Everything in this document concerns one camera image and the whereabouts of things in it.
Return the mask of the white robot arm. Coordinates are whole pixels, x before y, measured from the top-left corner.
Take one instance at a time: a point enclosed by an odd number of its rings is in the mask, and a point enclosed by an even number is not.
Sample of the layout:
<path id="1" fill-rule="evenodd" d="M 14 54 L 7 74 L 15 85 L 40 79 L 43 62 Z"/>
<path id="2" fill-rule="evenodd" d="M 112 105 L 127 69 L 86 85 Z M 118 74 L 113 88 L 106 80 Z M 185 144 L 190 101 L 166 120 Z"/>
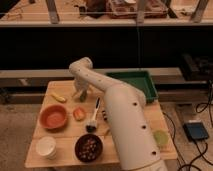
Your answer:
<path id="1" fill-rule="evenodd" d="M 145 94 L 118 79 L 97 73 L 88 57 L 69 65 L 77 89 L 89 84 L 104 92 L 104 106 L 124 171 L 168 171 L 144 115 Z"/>

